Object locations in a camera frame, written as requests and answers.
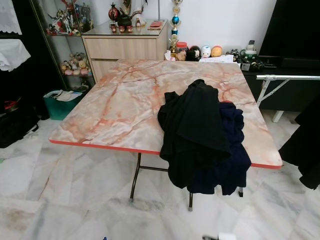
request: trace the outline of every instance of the dark blue cloth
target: dark blue cloth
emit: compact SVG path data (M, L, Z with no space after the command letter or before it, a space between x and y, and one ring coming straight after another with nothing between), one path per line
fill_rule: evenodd
M216 161L209 168L197 168L193 183L187 186L191 193L214 194L215 187L221 185L222 194L230 195L237 187L246 186L251 161L242 146L243 111L237 109L232 102L220 102L219 112L231 157L225 161Z

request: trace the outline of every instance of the green basket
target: green basket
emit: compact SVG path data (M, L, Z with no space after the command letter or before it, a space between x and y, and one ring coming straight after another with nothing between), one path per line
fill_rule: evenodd
M49 112L50 118L53 120L63 120L71 112L72 109L81 101L84 97L84 93L76 97L71 101L59 101L53 97L49 97L52 94L58 94L60 90L50 91L43 96L45 106Z

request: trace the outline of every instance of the white tile floor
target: white tile floor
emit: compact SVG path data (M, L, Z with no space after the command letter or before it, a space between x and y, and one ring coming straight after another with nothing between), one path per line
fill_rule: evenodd
M263 111L280 148L298 125L285 112ZM65 146L48 141L58 121L0 149L0 240L200 240L234 233L238 240L319 240L320 191L299 182L297 167L250 168L244 197L189 195L166 172L141 170L129 202L135 153ZM142 163L168 167L155 155Z

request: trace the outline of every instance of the black television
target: black television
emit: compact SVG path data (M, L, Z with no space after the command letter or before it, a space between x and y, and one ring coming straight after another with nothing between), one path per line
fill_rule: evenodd
M277 0L259 56L278 67L320 69L320 0Z

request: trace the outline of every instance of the white cloth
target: white cloth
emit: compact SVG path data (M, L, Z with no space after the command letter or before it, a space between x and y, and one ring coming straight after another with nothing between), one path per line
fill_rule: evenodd
M11 72L30 57L20 39L0 39L0 70Z
M0 31L22 35L12 0L0 0Z

